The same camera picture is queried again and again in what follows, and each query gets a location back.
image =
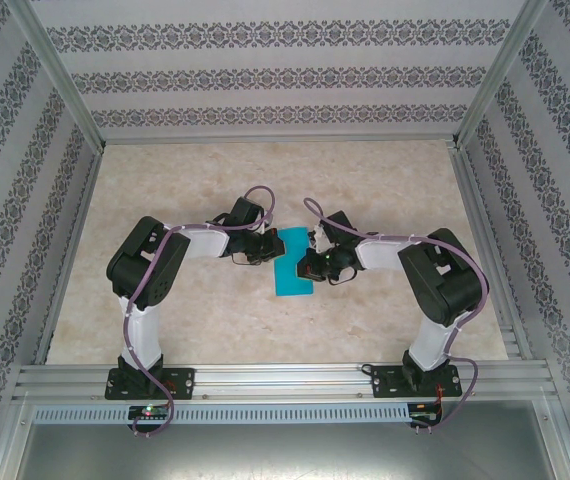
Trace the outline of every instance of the patterned wallpaper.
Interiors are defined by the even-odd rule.
[[[523,0],[33,2],[108,140],[452,134]]]
[[[552,1],[467,145],[529,342],[570,421],[570,1]]]
[[[96,157],[0,2],[0,418],[31,363]]]

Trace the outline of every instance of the beige mat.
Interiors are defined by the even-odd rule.
[[[443,142],[255,143],[110,146],[98,182],[49,364],[114,363],[122,318],[105,277],[111,256],[141,216],[196,223],[229,211],[258,183],[277,196],[274,226],[312,227],[302,205],[343,209],[364,231],[424,234],[452,229],[476,257]],[[267,206],[268,198],[254,199]],[[312,296],[276,297],[273,265],[186,261],[161,304],[167,363],[400,361],[421,313],[402,272],[369,271]],[[452,349],[506,359],[491,303]]]

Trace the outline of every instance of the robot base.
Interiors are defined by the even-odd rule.
[[[174,400],[191,400],[194,391],[193,368],[163,368],[163,356],[149,369],[170,391]],[[107,400],[164,400],[165,394],[143,373],[118,357],[118,368],[112,368],[105,387]]]
[[[437,396],[440,386],[443,397],[460,397],[463,389],[454,365],[442,365],[425,372],[418,388],[414,389],[403,374],[402,365],[363,365],[363,370],[372,378],[374,398],[425,398]]]

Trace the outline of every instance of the metal vent grille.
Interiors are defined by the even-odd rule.
[[[122,425],[129,406],[39,406],[37,425]],[[177,405],[172,423],[250,425],[409,422],[406,403],[333,405]],[[160,420],[142,420],[148,424]]]

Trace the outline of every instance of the teal block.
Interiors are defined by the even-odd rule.
[[[311,295],[314,283],[296,276],[296,264],[305,256],[309,247],[307,228],[294,227],[278,230],[278,237],[285,244],[285,255],[274,260],[276,296]]]

